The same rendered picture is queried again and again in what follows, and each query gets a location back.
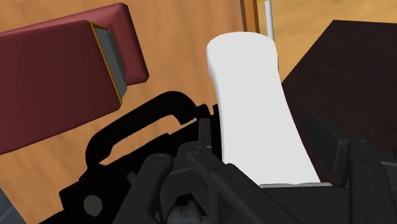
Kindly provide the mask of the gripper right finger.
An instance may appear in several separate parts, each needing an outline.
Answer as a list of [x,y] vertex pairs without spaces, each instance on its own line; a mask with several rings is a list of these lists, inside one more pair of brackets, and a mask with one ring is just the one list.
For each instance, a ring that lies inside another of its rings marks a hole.
[[397,224],[393,195],[378,148],[346,136],[321,115],[310,115],[307,141],[349,190],[349,224]]

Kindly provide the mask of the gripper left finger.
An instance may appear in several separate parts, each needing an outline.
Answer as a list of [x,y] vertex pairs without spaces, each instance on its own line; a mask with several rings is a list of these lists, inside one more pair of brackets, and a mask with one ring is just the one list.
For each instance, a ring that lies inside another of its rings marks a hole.
[[211,224],[300,224],[235,165],[195,141],[182,144],[177,157],[145,159],[113,224],[167,224],[178,197],[190,193]]

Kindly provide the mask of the dark robot stand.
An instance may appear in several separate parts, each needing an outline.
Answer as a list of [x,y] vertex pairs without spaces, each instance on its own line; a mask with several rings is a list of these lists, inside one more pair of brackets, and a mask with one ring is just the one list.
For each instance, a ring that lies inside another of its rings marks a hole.
[[379,148],[397,146],[397,24],[333,20],[282,87],[320,180],[337,185],[340,176],[307,143],[309,116]]

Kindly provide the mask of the thin white pole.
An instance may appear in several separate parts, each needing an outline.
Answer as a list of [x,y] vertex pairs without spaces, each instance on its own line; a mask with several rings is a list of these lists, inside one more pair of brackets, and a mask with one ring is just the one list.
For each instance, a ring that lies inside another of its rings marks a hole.
[[265,9],[265,20],[266,20],[266,28],[267,28],[267,36],[274,40],[274,23],[273,23],[273,14],[272,14],[272,2],[271,0],[264,0],[264,9]]

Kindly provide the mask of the dark red sofa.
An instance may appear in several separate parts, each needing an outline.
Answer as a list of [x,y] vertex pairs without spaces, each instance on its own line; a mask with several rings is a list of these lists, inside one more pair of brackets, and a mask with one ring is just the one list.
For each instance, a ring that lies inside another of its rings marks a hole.
[[148,77],[124,3],[0,32],[0,155],[118,110]]

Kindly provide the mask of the brown wooden frame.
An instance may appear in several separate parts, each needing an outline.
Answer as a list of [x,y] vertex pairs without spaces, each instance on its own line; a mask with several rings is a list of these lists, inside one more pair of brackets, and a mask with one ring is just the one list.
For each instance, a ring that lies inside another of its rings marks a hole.
[[239,0],[243,30],[260,33],[257,0]]

